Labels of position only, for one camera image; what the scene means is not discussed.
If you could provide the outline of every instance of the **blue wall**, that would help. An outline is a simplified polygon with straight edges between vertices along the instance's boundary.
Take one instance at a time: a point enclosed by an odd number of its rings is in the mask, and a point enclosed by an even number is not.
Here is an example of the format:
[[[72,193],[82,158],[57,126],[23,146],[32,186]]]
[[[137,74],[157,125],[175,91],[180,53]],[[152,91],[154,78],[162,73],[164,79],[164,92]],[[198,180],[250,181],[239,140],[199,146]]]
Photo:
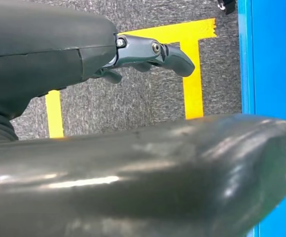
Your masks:
[[[243,112],[286,119],[286,0],[238,4]],[[249,236],[286,237],[286,198]]]

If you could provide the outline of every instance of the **bolt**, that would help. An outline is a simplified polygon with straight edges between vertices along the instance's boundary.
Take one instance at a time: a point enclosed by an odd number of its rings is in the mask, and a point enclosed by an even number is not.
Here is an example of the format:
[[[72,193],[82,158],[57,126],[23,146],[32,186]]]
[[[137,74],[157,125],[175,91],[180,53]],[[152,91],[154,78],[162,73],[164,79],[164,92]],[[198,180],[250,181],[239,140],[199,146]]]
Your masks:
[[[158,54],[161,51],[161,46],[157,42],[154,42],[152,44],[152,49],[154,51],[154,53]]]
[[[125,41],[124,39],[119,38],[116,40],[116,45],[118,47],[125,47],[125,46]]]

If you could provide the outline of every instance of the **yellow floor marking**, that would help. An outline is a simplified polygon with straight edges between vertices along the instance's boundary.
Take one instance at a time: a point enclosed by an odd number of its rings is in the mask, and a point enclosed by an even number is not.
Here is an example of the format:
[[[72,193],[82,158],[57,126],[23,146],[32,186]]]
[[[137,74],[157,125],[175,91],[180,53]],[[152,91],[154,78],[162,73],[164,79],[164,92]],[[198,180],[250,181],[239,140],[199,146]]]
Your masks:
[[[48,125],[51,138],[63,137],[60,91],[52,90],[45,96]]]
[[[190,57],[196,67],[191,76],[183,78],[183,80],[186,118],[195,119],[203,116],[198,40],[216,37],[214,29],[215,19],[212,18],[129,31],[121,34],[153,38],[161,43],[180,43],[181,49]],[[45,96],[45,103],[50,137],[63,137],[60,92],[49,92],[48,95]]]
[[[180,42],[180,48],[188,55],[195,66],[195,70],[191,76],[183,78],[183,80],[186,119],[195,119],[203,116],[198,40],[216,37],[214,29],[215,19],[212,18],[129,31],[121,34],[152,38],[161,43]]]

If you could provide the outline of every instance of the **gray carpet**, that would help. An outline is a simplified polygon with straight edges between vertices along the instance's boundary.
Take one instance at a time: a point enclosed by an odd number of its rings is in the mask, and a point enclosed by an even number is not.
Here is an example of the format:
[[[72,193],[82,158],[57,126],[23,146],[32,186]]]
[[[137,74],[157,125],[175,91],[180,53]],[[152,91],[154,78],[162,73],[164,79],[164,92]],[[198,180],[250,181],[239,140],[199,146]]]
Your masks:
[[[217,38],[200,42],[204,114],[241,111],[238,15],[225,16],[216,0],[34,1],[94,11],[108,17],[121,32],[216,18]],[[103,133],[184,117],[182,78],[162,69],[121,72],[123,80],[117,85],[91,79],[61,91],[64,134]],[[48,137],[44,98],[33,99],[13,124],[20,139]]]

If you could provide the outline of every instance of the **dark gray tube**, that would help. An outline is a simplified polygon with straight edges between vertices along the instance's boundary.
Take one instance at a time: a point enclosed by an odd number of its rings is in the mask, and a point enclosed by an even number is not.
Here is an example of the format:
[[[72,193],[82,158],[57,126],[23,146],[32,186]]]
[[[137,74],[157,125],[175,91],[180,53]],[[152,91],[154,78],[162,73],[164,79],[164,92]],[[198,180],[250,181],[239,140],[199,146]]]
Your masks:
[[[286,121],[0,142],[0,237],[238,237],[286,195]]]

